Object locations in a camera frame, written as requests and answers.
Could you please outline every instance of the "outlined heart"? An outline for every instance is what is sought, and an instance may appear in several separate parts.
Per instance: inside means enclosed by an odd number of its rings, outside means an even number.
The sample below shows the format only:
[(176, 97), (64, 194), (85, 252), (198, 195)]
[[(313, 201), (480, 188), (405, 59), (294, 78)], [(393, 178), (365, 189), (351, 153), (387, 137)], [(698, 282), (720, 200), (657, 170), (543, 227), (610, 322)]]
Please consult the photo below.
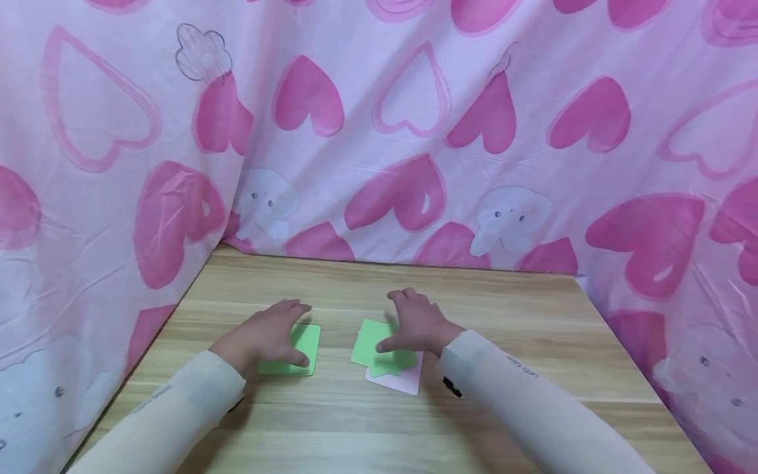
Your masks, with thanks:
[[(103, 156), (97, 158), (86, 156), (74, 145), (68, 136), (68, 127), (61, 116), (60, 66), (64, 45), (74, 48), (90, 61), (142, 109), (149, 124), (149, 130), (142, 139), (114, 139), (110, 149)], [(158, 107), (147, 93), (59, 25), (54, 27), (48, 36), (45, 50), (42, 52), (42, 65), (39, 75), (42, 83), (42, 102), (45, 105), (53, 135), (55, 135), (55, 139), (66, 157), (79, 169), (89, 173), (105, 172), (118, 160), (121, 148), (145, 149), (158, 139), (158, 135), (161, 133), (161, 116)], [(97, 118), (92, 119), (91, 126), (96, 128)]]
[(518, 260), (516, 269), (523, 272), (576, 275), (579, 273), (579, 262), (570, 239), (563, 237), (530, 250)]
[[(425, 64), (429, 67), (431, 77), (434, 80), (434, 88), (437, 91), (437, 103), (435, 104), (437, 107), (437, 120), (430, 127), (425, 129), (417, 127), (411, 122), (411, 120), (406, 118), (403, 118), (396, 123), (388, 124), (382, 118), (382, 111), (384, 109), (384, 103), (387, 100), (387, 97), (395, 93), (396, 87), (403, 89), (407, 87), (403, 87), (402, 85), (403, 80), (406, 78), (406, 73), (409, 72), (409, 68), (416, 61), (423, 61), (424, 58), (426, 59)], [(395, 97), (394, 102), (399, 102), (406, 106), (410, 105), (414, 109), (428, 110), (431, 108), (430, 104), (422, 105), (419, 103), (420, 101), (412, 99), (418, 98), (427, 89), (431, 90), (429, 85), (425, 85), (424, 87), (416, 87), (413, 90), (407, 91), (408, 96), (406, 97)], [(395, 133), (398, 130), (402, 130), (404, 127), (407, 127), (408, 130), (410, 130), (410, 132), (417, 137), (428, 138), (439, 132), (444, 126), (447, 118), (450, 116), (450, 102), (450, 91), (447, 88), (447, 82), (445, 82), (445, 77), (442, 75), (440, 64), (437, 62), (437, 58), (434, 56), (434, 50), (432, 49), (431, 42), (427, 41), (421, 44), (421, 46), (419, 46), (413, 53), (411, 53), (411, 55), (408, 56), (408, 58), (405, 59), (405, 61), (398, 68), (397, 72), (390, 78), (387, 86), (384, 88), (384, 90), (381, 91), (376, 104), (374, 104), (374, 126), (381, 133)]]
[(435, 0), (366, 0), (368, 10), (385, 23), (410, 20), (427, 10)]
[(607, 153), (629, 132), (631, 110), (624, 90), (612, 77), (598, 77), (561, 110), (547, 132), (547, 144), (568, 148), (587, 137), (592, 153)]
[(653, 378), (653, 367), (668, 354), (666, 317), (654, 311), (624, 309), (607, 313), (604, 319), (658, 397), (668, 404), (669, 394)]
[(345, 206), (345, 223), (354, 231), (394, 210), (402, 228), (420, 231), (440, 218), (446, 195), (442, 174), (431, 155), (414, 156), (368, 180)]
[(41, 220), (42, 208), (32, 187), (0, 165), (0, 249), (21, 250), (34, 244)]
[(150, 0), (84, 0), (84, 2), (111, 14), (127, 15), (144, 7)]
[[(753, 100), (747, 100), (744, 94), (748, 93)], [(713, 149), (710, 153), (674, 152), (672, 141), (697, 120), (709, 123), (692, 125), (691, 136)], [(696, 162), (700, 174), (710, 180), (726, 180), (739, 174), (758, 157), (758, 79), (730, 87), (694, 106), (664, 133), (657, 151), (661, 159), (669, 162)], [(709, 162), (718, 162), (721, 169), (714, 169)]]
[(708, 0), (700, 30), (713, 46), (738, 48), (758, 43), (758, 0)]
[(490, 254), (475, 257), (468, 249), (474, 232), (463, 224), (448, 222), (434, 232), (418, 250), (413, 265), (456, 268), (492, 268)]
[(690, 194), (637, 196), (600, 216), (584, 238), (597, 249), (631, 253), (625, 270), (630, 288), (661, 300), (674, 293), (687, 270), (705, 208)]
[(193, 115), (195, 144), (203, 152), (222, 153), (231, 143), (245, 155), (254, 118), (237, 96), (233, 74), (218, 77), (205, 88)]
[(734, 187), (713, 219), (710, 238), (718, 243), (741, 243), (737, 262), (740, 277), (758, 286), (758, 178)]
[(184, 262), (185, 239), (199, 242), (221, 229), (226, 217), (221, 193), (205, 174), (169, 161), (153, 168), (137, 201), (132, 234), (145, 285), (169, 285)]
[(456, 29), (466, 36), (480, 36), (498, 27), (521, 0), (452, 0), (450, 15)]
[(282, 248), (288, 256), (298, 259), (356, 260), (350, 245), (337, 235), (330, 222), (305, 229), (289, 239)]
[(295, 130), (308, 116), (316, 136), (332, 137), (345, 124), (340, 91), (311, 59), (297, 55), (284, 69), (271, 109), (282, 130)]
[(505, 152), (516, 136), (516, 111), (508, 77), (501, 72), (492, 77), (458, 123), (447, 134), (451, 148), (471, 145), (481, 135), (484, 149), (492, 155)]
[(132, 330), (132, 336), (129, 339), (129, 349), (127, 351), (127, 364), (124, 368), (124, 377), (132, 372), (139, 359), (147, 352), (148, 347), (168, 317), (174, 312), (177, 305), (170, 304), (156, 308), (143, 309), (137, 315), (137, 321)]
[[(553, 0), (556, 10), (563, 14), (582, 11), (597, 0)], [(670, 0), (606, 0), (611, 23), (620, 30), (634, 30), (652, 20)]]

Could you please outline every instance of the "wrinkled fabric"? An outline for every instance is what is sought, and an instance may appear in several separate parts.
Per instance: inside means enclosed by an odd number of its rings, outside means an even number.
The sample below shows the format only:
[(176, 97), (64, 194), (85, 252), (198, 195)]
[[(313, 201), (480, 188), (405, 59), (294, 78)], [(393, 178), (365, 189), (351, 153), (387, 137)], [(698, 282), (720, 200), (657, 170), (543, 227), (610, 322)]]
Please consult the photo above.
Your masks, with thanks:
[(712, 468), (758, 466), (756, 0), (4, 7), (13, 472), (65, 463), (222, 238), (577, 275)]

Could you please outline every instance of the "right hand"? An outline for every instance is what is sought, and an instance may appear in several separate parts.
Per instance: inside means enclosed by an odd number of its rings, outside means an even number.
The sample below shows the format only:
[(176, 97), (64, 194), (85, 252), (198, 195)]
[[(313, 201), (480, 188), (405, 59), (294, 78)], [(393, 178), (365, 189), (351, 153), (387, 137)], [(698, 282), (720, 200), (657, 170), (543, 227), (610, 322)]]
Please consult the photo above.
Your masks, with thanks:
[(399, 329), (395, 334), (377, 344), (377, 352), (393, 350), (425, 350), (435, 356), (453, 342), (464, 329), (450, 322), (436, 303), (430, 303), (424, 294), (413, 288), (394, 290), (387, 298), (395, 303)]

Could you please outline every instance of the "wooden table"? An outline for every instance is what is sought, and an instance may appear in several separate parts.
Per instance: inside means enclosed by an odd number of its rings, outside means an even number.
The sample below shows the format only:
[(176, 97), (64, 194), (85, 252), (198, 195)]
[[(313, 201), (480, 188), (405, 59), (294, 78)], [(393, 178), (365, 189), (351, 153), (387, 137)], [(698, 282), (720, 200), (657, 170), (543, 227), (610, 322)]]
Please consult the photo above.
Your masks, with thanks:
[(183, 473), (536, 472), (502, 428), (441, 384), (424, 358), (413, 397), (364, 380), (350, 362), (363, 319), (413, 286), (578, 397), (659, 473), (710, 472), (573, 278), (214, 252), (84, 450), (251, 313), (284, 297), (313, 305), (315, 374), (269, 378), (196, 447)]

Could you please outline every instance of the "arm sleeve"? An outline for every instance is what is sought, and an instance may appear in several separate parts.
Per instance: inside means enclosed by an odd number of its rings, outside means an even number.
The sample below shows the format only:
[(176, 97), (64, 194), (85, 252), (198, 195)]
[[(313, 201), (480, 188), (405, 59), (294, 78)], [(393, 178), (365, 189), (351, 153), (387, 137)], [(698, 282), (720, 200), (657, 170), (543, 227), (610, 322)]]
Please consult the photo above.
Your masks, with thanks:
[(492, 412), (552, 474), (654, 474), (613, 428), (572, 395), (473, 331), (443, 349), (443, 374)]
[(196, 356), (121, 420), (69, 474), (169, 474), (242, 400), (245, 380), (214, 353)]

